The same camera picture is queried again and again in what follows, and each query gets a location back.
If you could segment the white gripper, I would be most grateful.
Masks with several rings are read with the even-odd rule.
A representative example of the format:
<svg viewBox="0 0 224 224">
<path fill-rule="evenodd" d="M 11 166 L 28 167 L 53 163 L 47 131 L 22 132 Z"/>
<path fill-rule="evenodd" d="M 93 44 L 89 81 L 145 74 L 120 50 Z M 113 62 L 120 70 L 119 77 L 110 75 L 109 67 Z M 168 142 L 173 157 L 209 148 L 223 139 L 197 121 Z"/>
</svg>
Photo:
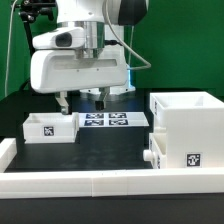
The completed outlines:
<svg viewBox="0 0 224 224">
<path fill-rule="evenodd" d="M 100 88 L 95 107 L 104 110 L 109 87 L 126 83 L 127 64 L 122 49 L 104 49 L 98 58 L 82 59 L 74 50 L 39 50 L 31 59 L 30 79 L 36 92 L 58 92 L 55 99 L 63 115 L 69 114 L 69 104 L 62 91 Z"/>
</svg>

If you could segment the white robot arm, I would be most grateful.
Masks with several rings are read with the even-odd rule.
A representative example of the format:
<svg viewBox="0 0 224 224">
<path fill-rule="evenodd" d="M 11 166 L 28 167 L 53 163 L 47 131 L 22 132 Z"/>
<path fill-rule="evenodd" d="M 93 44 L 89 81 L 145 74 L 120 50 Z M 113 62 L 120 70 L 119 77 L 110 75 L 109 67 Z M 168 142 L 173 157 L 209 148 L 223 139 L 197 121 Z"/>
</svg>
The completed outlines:
<svg viewBox="0 0 224 224">
<path fill-rule="evenodd" d="M 134 26 L 148 12 L 149 0 L 56 0 L 57 28 L 32 43 L 30 79 L 38 93 L 54 93 L 64 115 L 69 91 L 100 91 L 96 103 L 105 108 L 112 86 L 127 82 L 125 53 L 131 48 L 116 34 L 116 26 Z"/>
</svg>

